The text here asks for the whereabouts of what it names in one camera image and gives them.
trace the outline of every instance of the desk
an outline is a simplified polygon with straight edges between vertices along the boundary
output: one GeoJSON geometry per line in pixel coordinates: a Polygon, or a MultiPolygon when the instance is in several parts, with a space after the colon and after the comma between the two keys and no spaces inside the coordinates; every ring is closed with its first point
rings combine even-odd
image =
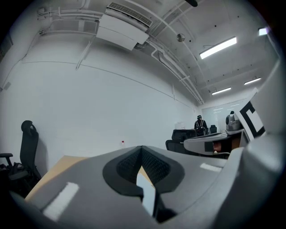
{"type": "MultiPolygon", "coordinates": [[[[63,156],[57,164],[55,164],[43,177],[42,179],[35,185],[35,187],[31,190],[31,192],[26,196],[25,200],[29,201],[33,194],[37,192],[44,184],[46,184],[48,181],[53,179],[58,174],[62,173],[75,163],[82,161],[88,157],[72,157],[72,156],[63,156]]],[[[141,173],[151,184],[149,177],[147,176],[145,170],[143,167],[140,168],[139,172],[141,173]]]]}

